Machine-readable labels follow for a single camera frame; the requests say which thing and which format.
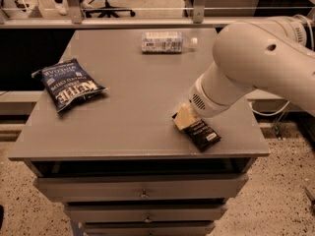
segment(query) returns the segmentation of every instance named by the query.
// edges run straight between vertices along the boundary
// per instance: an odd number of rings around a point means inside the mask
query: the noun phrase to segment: black package
[[[76,102],[87,100],[105,89],[92,79],[79,65],[77,59],[45,67],[31,76],[43,82],[56,105],[57,112],[69,107],[74,100]]]
[[[200,152],[216,144],[221,137],[203,120],[200,120],[184,129],[184,132],[193,141]]]

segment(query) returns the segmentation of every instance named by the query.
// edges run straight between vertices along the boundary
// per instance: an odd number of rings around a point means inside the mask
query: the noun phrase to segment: drawer knob
[[[142,199],[142,200],[146,200],[146,199],[149,198],[149,195],[148,195],[148,193],[147,193],[146,190],[142,190],[142,194],[141,194],[139,197],[140,197],[140,199]]]
[[[151,222],[152,222],[152,220],[150,219],[150,216],[147,215],[147,217],[145,219],[145,223],[151,223]]]

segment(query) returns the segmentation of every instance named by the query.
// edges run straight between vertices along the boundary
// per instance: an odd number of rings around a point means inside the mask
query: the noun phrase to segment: terrazzo floor
[[[210,236],[315,235],[315,214],[304,186],[315,192],[314,147],[295,118],[282,125],[278,140],[267,120],[261,130],[270,156],[257,159],[249,181]],[[34,176],[21,162],[7,158],[23,125],[0,124],[0,204],[5,208],[1,236],[70,236],[70,221],[32,186]]]

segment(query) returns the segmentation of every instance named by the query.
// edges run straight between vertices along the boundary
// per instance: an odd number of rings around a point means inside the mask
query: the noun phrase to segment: drawer
[[[214,222],[170,222],[150,224],[84,224],[89,236],[206,236],[216,227]]]
[[[186,204],[158,202],[150,203],[109,203],[106,206],[65,206],[65,213],[75,222],[115,223],[157,221],[214,221],[226,212],[226,205],[213,205],[205,201],[187,201]]]
[[[39,178],[34,185],[53,202],[233,198],[246,173],[91,178]]]

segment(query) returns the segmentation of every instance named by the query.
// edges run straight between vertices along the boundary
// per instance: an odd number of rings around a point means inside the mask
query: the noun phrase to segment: clear bottle
[[[144,53],[182,53],[193,50],[198,44],[197,37],[188,37],[181,31],[144,32],[142,51]]]

